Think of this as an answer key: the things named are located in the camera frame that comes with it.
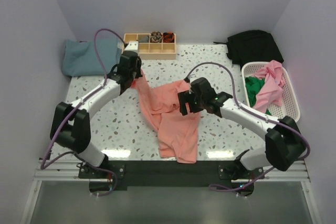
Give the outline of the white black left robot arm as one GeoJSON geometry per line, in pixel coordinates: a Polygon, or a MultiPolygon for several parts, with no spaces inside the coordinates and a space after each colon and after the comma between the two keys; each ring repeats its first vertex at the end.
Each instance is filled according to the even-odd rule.
{"type": "Polygon", "coordinates": [[[91,173],[97,178],[108,174],[109,165],[107,155],[91,143],[90,121],[100,109],[123,94],[141,76],[140,57],[136,52],[126,50],[107,78],[90,93],[73,103],[61,102],[56,106],[50,131],[51,141],[89,163],[91,173]]]}

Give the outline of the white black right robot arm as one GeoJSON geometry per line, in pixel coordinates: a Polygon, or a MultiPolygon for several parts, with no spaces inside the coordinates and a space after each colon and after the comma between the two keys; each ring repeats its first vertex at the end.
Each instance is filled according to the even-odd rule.
{"type": "Polygon", "coordinates": [[[196,79],[177,96],[182,115],[205,110],[240,124],[264,140],[264,147],[243,151],[233,164],[224,168],[232,180],[246,178],[253,170],[265,166],[285,172],[308,150],[294,119],[268,116],[238,102],[229,93],[217,93],[206,78],[196,79]]]}

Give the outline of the salmon pink t shirt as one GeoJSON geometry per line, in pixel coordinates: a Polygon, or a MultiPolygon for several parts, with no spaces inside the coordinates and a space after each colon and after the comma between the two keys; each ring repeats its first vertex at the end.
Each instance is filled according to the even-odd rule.
{"type": "Polygon", "coordinates": [[[188,84],[178,80],[152,88],[143,74],[133,81],[131,87],[138,93],[146,123],[157,133],[160,157],[174,157],[178,163],[196,163],[201,115],[191,113],[183,116],[178,100],[178,93],[187,91],[188,84]]]}

